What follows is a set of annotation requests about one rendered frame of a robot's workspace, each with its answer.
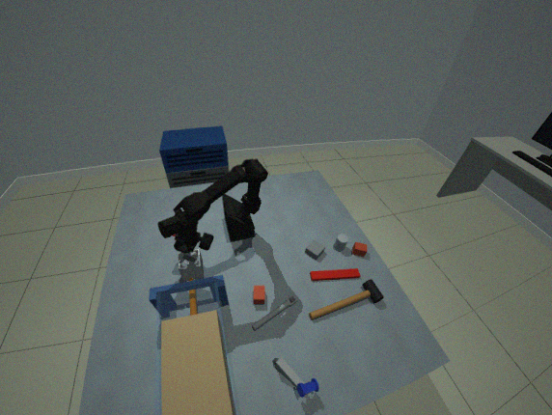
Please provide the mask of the small red block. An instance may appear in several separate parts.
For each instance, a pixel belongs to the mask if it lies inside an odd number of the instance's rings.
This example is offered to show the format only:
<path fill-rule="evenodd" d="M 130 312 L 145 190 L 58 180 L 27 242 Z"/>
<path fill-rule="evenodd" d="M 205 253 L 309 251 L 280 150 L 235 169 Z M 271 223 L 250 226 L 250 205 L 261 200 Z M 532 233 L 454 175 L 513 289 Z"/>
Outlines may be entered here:
<path fill-rule="evenodd" d="M 352 255 L 356 255 L 356 256 L 365 256 L 365 254 L 367 253 L 367 244 L 363 244 L 363 243 L 360 243 L 360 242 L 356 242 L 354 243 L 353 247 L 352 247 Z"/>
<path fill-rule="evenodd" d="M 264 304 L 264 286 L 253 286 L 254 304 Z"/>

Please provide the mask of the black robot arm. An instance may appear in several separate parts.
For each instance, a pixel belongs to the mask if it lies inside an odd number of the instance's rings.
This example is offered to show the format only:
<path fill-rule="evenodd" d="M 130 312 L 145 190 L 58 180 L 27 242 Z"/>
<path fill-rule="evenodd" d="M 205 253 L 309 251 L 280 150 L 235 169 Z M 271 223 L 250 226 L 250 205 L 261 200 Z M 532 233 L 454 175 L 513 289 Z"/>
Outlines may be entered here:
<path fill-rule="evenodd" d="M 244 167 L 244 170 L 242 169 Z M 259 197 L 261 182 L 266 180 L 268 172 L 264 169 L 258 159 L 245 159 L 241 164 L 235 165 L 231 172 L 210 185 L 201 192 L 194 192 L 186 197 L 173 208 L 175 216 L 157 222 L 158 229 L 164 238 L 178 234 L 174 245 L 176 250 L 186 254 L 192 253 L 195 244 L 195 237 L 192 234 L 185 234 L 186 230 L 196 229 L 198 221 L 209 210 L 210 205 L 219 199 L 223 194 L 239 183 L 248 182 L 248 190 L 242 196 L 242 204 L 235 208 L 235 217 L 246 221 L 250 213 L 255 214 L 261 206 Z M 184 211 L 181 210 L 184 209 Z"/>

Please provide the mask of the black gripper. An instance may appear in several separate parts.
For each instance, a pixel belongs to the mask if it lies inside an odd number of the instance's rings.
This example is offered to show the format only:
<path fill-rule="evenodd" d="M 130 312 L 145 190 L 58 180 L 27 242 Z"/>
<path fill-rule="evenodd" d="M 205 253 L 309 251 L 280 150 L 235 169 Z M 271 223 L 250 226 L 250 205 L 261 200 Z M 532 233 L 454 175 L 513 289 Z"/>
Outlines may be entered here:
<path fill-rule="evenodd" d="M 197 230 L 198 230 L 197 228 L 196 228 L 195 230 L 194 230 L 194 229 L 192 229 L 192 230 L 186 230 L 185 228 L 183 228 L 183 232 L 184 232 L 185 234 L 187 234 L 187 235 L 188 235 L 188 234 L 194 235 L 194 237 L 195 237 L 195 240 L 194 240 L 195 246 L 197 245 L 197 243 L 198 243 L 199 241 L 201 241 L 199 247 L 200 247 L 201 249 L 208 250 L 209 247 L 210 247 L 210 244 L 212 243 L 212 241 L 213 241 L 213 239 L 214 239 L 213 235 L 203 234 L 203 235 L 201 236 L 201 233 L 200 233 L 200 232 L 197 232 Z M 179 234 L 179 233 L 176 233 L 175 240 L 177 240 L 178 234 Z"/>

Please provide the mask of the mallet with wooden handle and black head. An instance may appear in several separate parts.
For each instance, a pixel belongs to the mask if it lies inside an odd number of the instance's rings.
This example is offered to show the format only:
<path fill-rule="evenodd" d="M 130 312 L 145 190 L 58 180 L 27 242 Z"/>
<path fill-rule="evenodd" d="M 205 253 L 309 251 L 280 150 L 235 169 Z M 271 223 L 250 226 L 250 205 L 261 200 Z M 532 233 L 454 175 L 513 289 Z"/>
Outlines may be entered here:
<path fill-rule="evenodd" d="M 370 297 L 372 299 L 373 303 L 376 303 L 380 301 L 384 296 L 382 296 L 382 293 L 377 288 L 376 284 L 373 280 L 369 280 L 365 282 L 362 285 L 365 288 L 365 291 L 362 291 L 360 293 L 357 293 L 351 297 L 348 297 L 346 299 L 340 300 L 336 303 L 333 303 L 331 305 L 328 305 L 326 307 L 320 308 L 318 310 L 315 310 L 310 313 L 311 319 L 318 318 L 320 316 L 326 315 L 328 313 L 331 313 L 332 311 L 335 311 L 337 309 L 343 308 L 344 306 L 347 306 L 353 302 L 359 301 L 361 299 L 364 299 L 365 297 Z"/>

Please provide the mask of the grey cylinder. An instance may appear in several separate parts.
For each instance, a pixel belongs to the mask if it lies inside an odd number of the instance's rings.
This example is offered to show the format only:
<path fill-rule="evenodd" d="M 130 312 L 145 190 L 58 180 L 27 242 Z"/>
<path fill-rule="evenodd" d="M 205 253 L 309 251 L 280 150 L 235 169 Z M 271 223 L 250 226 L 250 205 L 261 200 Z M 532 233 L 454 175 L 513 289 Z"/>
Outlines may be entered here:
<path fill-rule="evenodd" d="M 348 236 L 347 235 L 338 235 L 335 243 L 334 248 L 338 251 L 344 251 L 346 244 L 348 242 Z"/>

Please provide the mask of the red flat bar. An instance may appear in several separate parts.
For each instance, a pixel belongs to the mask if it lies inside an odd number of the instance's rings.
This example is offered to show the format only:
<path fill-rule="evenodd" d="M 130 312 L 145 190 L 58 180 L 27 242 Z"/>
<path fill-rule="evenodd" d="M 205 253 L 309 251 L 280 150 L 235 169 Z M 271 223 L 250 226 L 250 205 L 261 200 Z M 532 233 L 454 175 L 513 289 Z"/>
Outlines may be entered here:
<path fill-rule="evenodd" d="M 328 271 L 310 271 L 311 281 L 315 280 L 337 280 L 337 279 L 353 279 L 360 277 L 358 268 L 352 269 L 336 269 Z"/>

